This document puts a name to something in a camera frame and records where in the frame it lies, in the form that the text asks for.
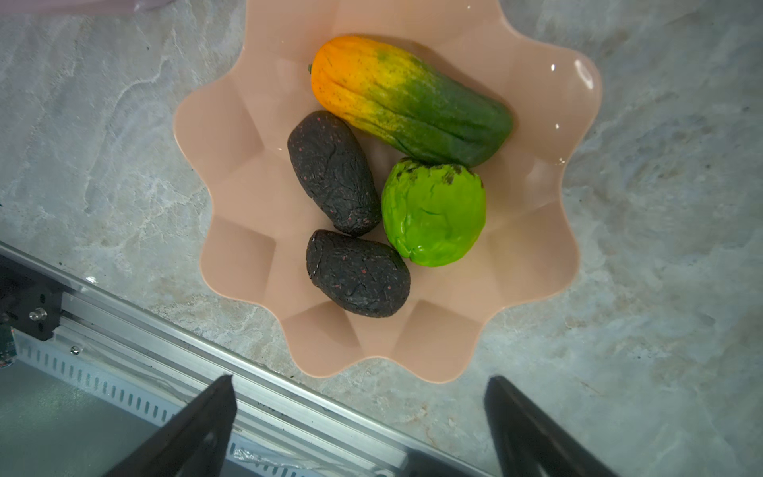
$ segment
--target dark avocado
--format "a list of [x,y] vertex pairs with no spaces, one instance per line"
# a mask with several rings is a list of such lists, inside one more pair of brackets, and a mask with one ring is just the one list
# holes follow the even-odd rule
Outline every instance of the dark avocado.
[[395,249],[328,230],[310,237],[307,274],[340,307],[375,318],[393,315],[410,291],[408,267]]
[[368,161],[349,126],[328,111],[308,115],[289,135],[300,184],[337,230],[357,237],[382,220]]

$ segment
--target gray stone surface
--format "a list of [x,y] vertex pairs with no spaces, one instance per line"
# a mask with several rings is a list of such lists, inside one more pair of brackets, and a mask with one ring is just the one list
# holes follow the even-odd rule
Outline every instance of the gray stone surface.
[[499,314],[455,382],[382,360],[311,379],[272,316],[202,282],[211,205],[172,115],[233,65],[241,0],[0,18],[0,240],[494,473],[481,395],[500,373],[624,476],[759,475],[763,4],[504,6],[606,92],[564,182],[578,279]]

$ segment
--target lime green fruit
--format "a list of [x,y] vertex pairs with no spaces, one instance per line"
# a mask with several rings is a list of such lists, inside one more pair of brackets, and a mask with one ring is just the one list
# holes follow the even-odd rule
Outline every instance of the lime green fruit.
[[485,226],[485,188],[463,166],[403,159],[390,172],[381,196],[389,242],[419,265],[455,262]]

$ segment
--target plastic wrap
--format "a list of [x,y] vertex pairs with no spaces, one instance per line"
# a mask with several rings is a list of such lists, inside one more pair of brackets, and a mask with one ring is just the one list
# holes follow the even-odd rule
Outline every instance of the plastic wrap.
[[0,0],[0,13],[135,13],[172,0]]
[[383,469],[376,471],[364,470],[356,467],[349,469],[338,463],[319,464],[309,459],[303,459],[296,456],[284,456],[280,453],[274,453],[269,450],[265,451],[237,447],[234,450],[232,456],[239,462],[272,467],[273,471],[276,469],[302,471],[300,475],[310,475],[312,472],[314,472],[315,475],[354,475],[356,477],[377,477],[379,475],[389,475],[389,472]]

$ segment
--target bolt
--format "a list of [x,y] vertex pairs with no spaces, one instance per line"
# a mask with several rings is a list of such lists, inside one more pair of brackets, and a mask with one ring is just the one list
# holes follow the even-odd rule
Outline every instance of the bolt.
[[42,308],[35,308],[29,312],[29,319],[32,321],[42,321],[47,316],[47,311]]

